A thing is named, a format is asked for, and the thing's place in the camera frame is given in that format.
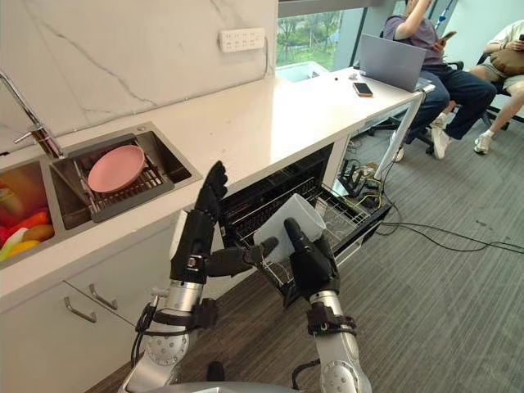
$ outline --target jeans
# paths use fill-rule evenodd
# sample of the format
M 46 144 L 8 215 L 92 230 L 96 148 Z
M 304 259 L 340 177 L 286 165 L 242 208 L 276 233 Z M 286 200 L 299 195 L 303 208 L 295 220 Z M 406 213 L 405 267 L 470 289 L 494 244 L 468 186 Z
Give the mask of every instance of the jeans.
M 448 65 L 425 65 L 420 76 L 431 80 L 435 90 L 428 93 L 415 115 L 406 142 L 410 143 L 449 105 L 450 100 L 461 105 L 445 132 L 453 139 L 462 139 L 479 120 L 497 94 L 490 83 Z

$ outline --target white plastic cup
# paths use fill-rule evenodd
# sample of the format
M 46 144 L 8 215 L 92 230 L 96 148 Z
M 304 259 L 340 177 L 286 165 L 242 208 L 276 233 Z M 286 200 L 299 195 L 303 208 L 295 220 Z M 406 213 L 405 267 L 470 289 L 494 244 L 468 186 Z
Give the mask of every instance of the white plastic cup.
M 278 246 L 266 257 L 267 260 L 282 262 L 295 252 L 284 228 L 284 221 L 290 218 L 296 220 L 312 242 L 318 240 L 326 229 L 326 223 L 318 211 L 302 196 L 293 194 L 253 235 L 255 244 L 269 237 L 278 239 Z

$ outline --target yellow vegetable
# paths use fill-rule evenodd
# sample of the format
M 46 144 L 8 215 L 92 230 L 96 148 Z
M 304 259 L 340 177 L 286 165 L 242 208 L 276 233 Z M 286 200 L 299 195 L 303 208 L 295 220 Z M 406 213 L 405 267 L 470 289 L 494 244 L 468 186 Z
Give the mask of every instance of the yellow vegetable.
M 9 252 L 7 258 L 11 258 L 16 254 L 20 254 L 22 251 L 26 251 L 33 247 L 36 247 L 38 244 L 40 244 L 38 240 L 28 240 L 27 242 L 18 243 L 16 246 L 13 246 L 13 248 L 11 248 L 11 251 Z

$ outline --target cabinet handle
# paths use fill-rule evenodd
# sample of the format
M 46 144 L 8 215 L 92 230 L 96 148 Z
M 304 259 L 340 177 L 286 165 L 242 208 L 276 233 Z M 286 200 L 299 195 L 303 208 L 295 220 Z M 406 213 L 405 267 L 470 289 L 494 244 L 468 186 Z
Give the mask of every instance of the cabinet handle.
M 80 311 L 78 311 L 77 309 L 74 309 L 73 306 L 71 305 L 71 302 L 69 300 L 69 297 L 66 296 L 64 298 L 64 302 L 65 302 L 65 307 L 73 314 L 77 314 L 80 318 L 83 318 L 85 319 L 86 321 L 89 321 L 90 323 L 96 323 L 97 322 L 97 315 L 92 312 L 90 315 L 86 315 Z
M 110 309 L 118 309 L 118 305 L 116 304 L 116 299 L 112 301 L 108 301 L 97 294 L 97 291 L 95 290 L 95 284 L 89 284 L 89 290 L 91 291 L 91 295 Z

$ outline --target wall socket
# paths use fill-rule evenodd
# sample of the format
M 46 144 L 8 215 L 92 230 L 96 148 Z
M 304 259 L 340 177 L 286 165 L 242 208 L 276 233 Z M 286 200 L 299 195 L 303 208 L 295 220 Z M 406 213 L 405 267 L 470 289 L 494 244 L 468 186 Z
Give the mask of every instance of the wall socket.
M 265 46 L 265 29 L 236 29 L 220 32 L 220 49 L 224 53 L 251 51 Z

